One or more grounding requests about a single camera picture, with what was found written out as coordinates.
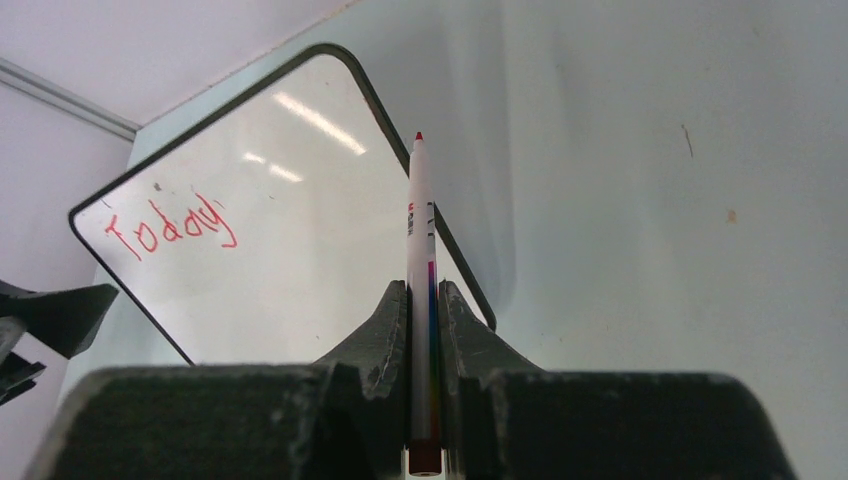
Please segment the white board black frame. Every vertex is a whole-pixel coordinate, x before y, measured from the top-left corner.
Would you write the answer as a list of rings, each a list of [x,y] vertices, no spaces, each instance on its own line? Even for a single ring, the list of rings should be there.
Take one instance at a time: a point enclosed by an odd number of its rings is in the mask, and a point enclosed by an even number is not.
[[[406,277],[408,164],[361,62],[311,45],[68,215],[190,364],[307,363]]]

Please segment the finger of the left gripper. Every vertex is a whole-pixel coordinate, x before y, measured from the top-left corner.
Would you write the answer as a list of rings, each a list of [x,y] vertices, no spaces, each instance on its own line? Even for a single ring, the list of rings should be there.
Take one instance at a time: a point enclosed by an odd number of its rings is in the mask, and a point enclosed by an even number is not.
[[[41,362],[29,362],[16,353],[10,353],[1,363],[0,405],[33,389],[45,369]]]
[[[119,290],[110,284],[36,292],[1,282],[1,317],[22,323],[48,348],[67,359],[86,351]]]

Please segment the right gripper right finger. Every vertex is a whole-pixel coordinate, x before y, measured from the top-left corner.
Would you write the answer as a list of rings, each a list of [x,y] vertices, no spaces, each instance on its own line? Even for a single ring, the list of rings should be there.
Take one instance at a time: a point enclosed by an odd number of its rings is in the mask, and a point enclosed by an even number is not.
[[[440,285],[451,479],[792,479],[770,419],[714,372],[547,371]]]

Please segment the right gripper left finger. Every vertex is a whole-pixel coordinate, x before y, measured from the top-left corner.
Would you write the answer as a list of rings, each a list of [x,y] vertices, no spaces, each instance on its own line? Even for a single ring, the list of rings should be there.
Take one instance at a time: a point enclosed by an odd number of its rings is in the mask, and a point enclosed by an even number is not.
[[[28,479],[399,479],[406,287],[311,364],[106,368],[61,405]]]

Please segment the red whiteboard marker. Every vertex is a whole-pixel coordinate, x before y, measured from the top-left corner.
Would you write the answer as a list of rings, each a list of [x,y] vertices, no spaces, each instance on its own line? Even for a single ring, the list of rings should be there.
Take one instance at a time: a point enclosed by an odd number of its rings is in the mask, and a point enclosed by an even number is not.
[[[410,313],[410,430],[408,471],[442,473],[441,393],[435,202],[430,159],[417,133],[409,158],[407,293]]]

